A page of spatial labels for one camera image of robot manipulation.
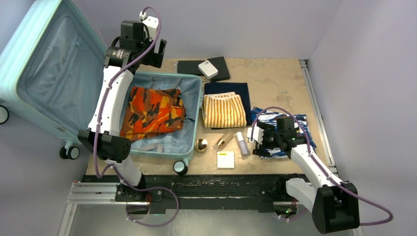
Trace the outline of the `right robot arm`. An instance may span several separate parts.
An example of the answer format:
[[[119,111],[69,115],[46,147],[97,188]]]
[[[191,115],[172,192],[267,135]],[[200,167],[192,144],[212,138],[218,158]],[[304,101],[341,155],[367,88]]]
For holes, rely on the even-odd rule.
[[[279,148],[304,172],[301,177],[286,179],[276,187],[282,200],[297,199],[311,212],[316,229],[322,233],[359,227],[358,200],[344,191],[357,193],[351,183],[344,183],[319,159],[306,132],[295,125],[292,117],[276,118],[277,125],[256,122],[254,126],[255,155],[268,157],[266,149]]]

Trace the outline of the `blue white patterned garment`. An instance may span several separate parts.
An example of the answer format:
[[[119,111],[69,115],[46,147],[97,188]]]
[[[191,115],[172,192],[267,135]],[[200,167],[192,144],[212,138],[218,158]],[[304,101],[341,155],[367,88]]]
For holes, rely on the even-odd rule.
[[[276,126],[279,129],[281,127],[283,127],[283,125],[278,124],[277,120],[278,119],[283,119],[283,118],[290,118],[290,116],[288,114],[279,113],[279,112],[272,112],[272,111],[262,112],[261,108],[253,107],[251,109],[252,120],[255,120],[257,115],[260,115],[257,122],[264,122],[264,123],[267,123],[267,124],[271,124],[271,125]],[[315,148],[317,146],[316,146],[315,142],[313,141],[312,136],[309,132],[308,123],[307,123],[307,116],[297,114],[297,115],[294,115],[294,117],[298,120],[298,122],[294,122],[294,130],[297,133],[296,136],[297,137],[304,137],[306,135],[308,137],[310,145],[312,146],[312,149],[315,150]],[[257,154],[257,144],[256,144],[256,147],[253,149],[253,154],[258,155]],[[287,154],[286,155],[258,155],[258,156],[261,159],[278,159],[278,158],[288,157]]]

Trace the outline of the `yellow striped garment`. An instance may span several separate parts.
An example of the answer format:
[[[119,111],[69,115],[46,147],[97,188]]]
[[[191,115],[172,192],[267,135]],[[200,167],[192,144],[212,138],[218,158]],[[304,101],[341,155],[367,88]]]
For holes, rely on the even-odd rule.
[[[242,98],[235,92],[204,95],[202,115],[205,128],[238,128],[248,124]]]

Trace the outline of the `orange camouflage garment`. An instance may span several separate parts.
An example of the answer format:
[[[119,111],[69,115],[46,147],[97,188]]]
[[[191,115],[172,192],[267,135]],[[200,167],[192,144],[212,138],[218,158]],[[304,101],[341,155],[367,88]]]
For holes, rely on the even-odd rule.
[[[172,133],[183,128],[185,117],[180,89],[133,87],[119,135],[133,142]]]

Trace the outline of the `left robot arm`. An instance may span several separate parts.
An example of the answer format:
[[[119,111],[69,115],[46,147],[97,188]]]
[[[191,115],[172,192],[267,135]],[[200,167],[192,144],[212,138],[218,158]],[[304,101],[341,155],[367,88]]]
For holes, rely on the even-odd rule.
[[[166,41],[159,38],[161,23],[155,17],[139,21],[122,21],[120,36],[105,51],[103,83],[97,107],[86,130],[79,130],[79,141],[93,154],[94,170],[102,178],[108,169],[119,178],[116,196],[141,201],[149,193],[142,173],[131,156],[131,141],[121,137],[120,117],[125,96],[137,68],[150,65],[160,68]]]

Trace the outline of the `navy blue garment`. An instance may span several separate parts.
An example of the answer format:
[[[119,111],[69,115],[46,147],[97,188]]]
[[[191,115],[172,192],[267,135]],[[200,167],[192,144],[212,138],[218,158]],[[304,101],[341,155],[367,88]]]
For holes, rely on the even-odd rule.
[[[247,83],[222,83],[210,82],[204,85],[204,94],[218,94],[234,92],[242,99],[243,108],[246,115],[246,124],[252,125],[250,96]]]

